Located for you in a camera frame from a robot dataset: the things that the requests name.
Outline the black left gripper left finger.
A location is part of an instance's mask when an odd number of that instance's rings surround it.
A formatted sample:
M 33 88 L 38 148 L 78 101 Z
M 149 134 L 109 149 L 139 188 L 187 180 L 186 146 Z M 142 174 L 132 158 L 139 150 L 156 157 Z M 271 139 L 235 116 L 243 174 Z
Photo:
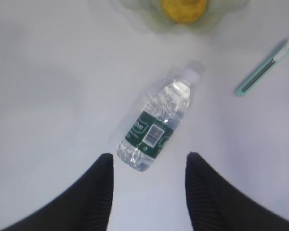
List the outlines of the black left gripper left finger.
M 105 231 L 114 192 L 114 157 L 102 154 L 67 190 L 7 231 Z

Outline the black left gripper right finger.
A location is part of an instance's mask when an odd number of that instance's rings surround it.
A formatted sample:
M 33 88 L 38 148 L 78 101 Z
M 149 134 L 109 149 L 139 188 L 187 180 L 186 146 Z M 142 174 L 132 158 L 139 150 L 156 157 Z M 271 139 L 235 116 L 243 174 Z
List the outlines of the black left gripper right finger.
M 198 153 L 189 153 L 185 195 L 195 231 L 289 231 L 289 221 L 251 200 Z

